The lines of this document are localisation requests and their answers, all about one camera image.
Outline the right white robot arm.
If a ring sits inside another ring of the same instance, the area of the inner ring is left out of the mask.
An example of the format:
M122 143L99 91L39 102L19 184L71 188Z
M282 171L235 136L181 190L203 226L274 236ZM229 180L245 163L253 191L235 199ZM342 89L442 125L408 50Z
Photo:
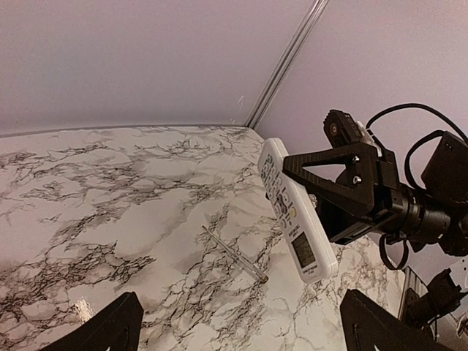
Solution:
M336 136L332 148L287 156L286 176L317 197L318 216L328 240L350 244L367 233L404 252L436 244L445 254L467 255L467 144L446 131L428 135L439 144L421 176L423 187L407 176L402 183L394 153L359 140Z

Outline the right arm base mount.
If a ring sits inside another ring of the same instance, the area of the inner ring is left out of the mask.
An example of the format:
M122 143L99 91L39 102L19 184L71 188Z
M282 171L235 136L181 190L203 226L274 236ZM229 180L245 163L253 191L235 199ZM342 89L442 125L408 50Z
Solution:
M438 273L428 284L410 268L405 269L405 283L399 319L406 325L424 329L440 317L457 310L467 291L456 284L450 268Z

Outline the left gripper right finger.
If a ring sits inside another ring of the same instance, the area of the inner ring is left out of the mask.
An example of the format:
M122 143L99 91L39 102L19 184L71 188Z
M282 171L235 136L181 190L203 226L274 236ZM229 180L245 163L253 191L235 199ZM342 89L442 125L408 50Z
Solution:
M348 290L340 305L346 347L352 351L445 350L424 332L405 325L359 290Z

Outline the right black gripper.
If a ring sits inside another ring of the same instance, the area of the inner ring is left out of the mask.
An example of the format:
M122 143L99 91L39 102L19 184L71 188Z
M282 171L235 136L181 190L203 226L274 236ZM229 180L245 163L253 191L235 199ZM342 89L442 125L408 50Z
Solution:
M284 158L282 172L317 198L317 213L328 239L349 244L370 233L396 235L402 226L402 185L395 154L367 148L331 148ZM343 178L332 181L313 167L342 165Z

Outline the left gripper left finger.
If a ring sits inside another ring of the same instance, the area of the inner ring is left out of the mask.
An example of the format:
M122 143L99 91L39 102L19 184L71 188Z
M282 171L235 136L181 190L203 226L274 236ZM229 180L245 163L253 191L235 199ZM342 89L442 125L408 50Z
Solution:
M135 292L125 292L78 329L43 351L138 350L143 307Z

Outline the white remote control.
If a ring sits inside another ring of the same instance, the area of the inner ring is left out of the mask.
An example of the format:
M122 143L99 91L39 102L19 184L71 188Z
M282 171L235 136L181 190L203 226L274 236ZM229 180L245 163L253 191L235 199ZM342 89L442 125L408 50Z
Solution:
M257 168L298 274L312 284L335 275L339 264L305 187L282 172L288 155L279 138L269 138Z

